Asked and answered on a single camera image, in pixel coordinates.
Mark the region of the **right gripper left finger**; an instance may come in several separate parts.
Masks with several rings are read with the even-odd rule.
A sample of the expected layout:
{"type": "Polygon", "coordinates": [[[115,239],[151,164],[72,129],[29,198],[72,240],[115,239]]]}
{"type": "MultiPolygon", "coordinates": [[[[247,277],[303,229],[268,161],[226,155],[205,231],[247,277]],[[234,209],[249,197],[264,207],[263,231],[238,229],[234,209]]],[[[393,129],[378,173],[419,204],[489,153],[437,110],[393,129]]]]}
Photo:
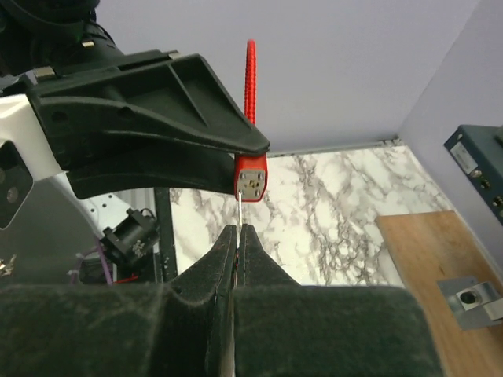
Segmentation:
{"type": "Polygon", "coordinates": [[[4,376],[231,376],[237,231],[167,284],[1,289],[4,376]]]}

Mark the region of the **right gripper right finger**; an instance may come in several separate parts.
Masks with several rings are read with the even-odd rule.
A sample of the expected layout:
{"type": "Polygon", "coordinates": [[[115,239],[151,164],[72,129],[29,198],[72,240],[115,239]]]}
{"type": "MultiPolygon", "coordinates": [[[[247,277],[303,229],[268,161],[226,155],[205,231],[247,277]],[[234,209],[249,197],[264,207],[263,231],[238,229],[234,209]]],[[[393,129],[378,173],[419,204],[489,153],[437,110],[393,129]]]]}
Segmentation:
{"type": "Polygon", "coordinates": [[[388,285],[303,286],[240,232],[233,293],[239,376],[441,376],[418,301],[388,285]]]}

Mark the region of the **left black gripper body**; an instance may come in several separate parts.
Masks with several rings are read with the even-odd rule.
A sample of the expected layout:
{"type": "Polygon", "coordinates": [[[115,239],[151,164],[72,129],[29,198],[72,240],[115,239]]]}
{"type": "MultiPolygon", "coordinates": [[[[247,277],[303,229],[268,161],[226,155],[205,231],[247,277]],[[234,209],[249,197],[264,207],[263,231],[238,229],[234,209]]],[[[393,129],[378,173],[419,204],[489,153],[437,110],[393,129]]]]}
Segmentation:
{"type": "Polygon", "coordinates": [[[122,57],[111,67],[62,72],[28,98],[62,171],[64,141],[74,136],[175,141],[181,135],[178,59],[122,57]]]}

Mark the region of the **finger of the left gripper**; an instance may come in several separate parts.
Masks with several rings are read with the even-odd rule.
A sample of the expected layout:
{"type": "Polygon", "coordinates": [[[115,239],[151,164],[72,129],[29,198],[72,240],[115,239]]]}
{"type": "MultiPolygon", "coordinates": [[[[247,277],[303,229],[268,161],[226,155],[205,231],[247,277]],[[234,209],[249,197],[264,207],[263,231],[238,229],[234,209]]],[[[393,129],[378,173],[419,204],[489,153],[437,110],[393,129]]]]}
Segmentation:
{"type": "Polygon", "coordinates": [[[64,169],[80,199],[139,188],[234,194],[233,157],[194,143],[74,136],[64,141],[64,169]]]}
{"type": "Polygon", "coordinates": [[[61,71],[27,96],[58,155],[110,156],[152,141],[252,155],[270,147],[197,54],[61,71]]]}

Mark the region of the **red cable lock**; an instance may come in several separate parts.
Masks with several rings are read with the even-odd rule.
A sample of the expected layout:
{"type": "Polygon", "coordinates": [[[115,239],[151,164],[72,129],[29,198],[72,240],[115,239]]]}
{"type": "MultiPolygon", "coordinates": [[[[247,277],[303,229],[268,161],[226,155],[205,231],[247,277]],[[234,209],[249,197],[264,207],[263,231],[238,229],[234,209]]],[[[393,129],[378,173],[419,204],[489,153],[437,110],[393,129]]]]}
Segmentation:
{"type": "MultiPolygon", "coordinates": [[[[244,77],[244,115],[256,124],[257,57],[253,39],[247,42],[244,77]]],[[[260,156],[240,155],[235,158],[234,188],[240,203],[257,203],[266,191],[268,166],[266,154],[260,156]]]]}

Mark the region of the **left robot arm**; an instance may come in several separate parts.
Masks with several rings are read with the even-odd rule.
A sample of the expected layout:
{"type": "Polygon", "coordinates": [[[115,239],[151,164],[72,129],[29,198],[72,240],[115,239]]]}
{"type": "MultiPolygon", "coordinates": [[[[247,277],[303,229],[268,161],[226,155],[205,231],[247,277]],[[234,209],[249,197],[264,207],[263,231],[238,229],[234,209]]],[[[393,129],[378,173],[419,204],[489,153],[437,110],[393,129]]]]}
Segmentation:
{"type": "Polygon", "coordinates": [[[257,203],[270,142],[255,125],[256,45],[244,106],[198,54],[124,54],[95,1],[4,1],[1,227],[34,183],[57,178],[79,208],[129,189],[183,188],[257,203]]]}

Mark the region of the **wooden board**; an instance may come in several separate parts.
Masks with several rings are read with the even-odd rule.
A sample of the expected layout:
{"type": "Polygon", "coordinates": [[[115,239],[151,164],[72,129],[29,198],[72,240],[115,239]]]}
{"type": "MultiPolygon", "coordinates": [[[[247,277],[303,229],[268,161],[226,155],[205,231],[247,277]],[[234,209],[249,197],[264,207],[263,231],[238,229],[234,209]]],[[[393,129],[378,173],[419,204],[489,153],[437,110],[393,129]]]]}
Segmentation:
{"type": "Polygon", "coordinates": [[[438,282],[473,276],[502,289],[501,278],[453,211],[379,216],[398,274],[423,307],[448,376],[500,376],[502,327],[463,331],[438,282]]]}

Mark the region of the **dark teal rack device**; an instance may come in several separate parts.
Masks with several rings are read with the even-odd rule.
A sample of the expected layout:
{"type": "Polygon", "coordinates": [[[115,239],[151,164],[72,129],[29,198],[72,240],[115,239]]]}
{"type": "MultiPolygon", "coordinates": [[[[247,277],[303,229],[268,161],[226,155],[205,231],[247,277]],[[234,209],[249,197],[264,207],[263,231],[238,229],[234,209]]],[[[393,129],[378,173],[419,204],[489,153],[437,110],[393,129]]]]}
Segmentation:
{"type": "Polygon", "coordinates": [[[502,224],[502,126],[460,125],[444,148],[502,224]]]}

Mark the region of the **black mounting rail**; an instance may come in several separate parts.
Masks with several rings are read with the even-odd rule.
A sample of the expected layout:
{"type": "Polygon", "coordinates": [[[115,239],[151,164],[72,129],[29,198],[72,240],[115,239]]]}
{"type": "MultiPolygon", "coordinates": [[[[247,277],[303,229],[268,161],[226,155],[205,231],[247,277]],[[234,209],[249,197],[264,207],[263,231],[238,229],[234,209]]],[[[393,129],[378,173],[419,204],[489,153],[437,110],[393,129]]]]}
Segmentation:
{"type": "Polygon", "coordinates": [[[170,189],[154,188],[156,216],[160,223],[159,253],[163,281],[170,282],[178,275],[170,189]]]}

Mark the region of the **metal stand post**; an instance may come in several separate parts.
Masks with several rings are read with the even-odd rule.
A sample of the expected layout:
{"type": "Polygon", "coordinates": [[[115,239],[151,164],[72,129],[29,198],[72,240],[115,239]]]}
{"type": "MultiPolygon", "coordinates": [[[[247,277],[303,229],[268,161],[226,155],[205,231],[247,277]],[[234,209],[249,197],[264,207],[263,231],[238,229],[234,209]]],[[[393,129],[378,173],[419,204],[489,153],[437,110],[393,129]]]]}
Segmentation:
{"type": "Polygon", "coordinates": [[[502,293],[474,276],[439,280],[442,296],[463,331],[502,324],[502,293]]]}

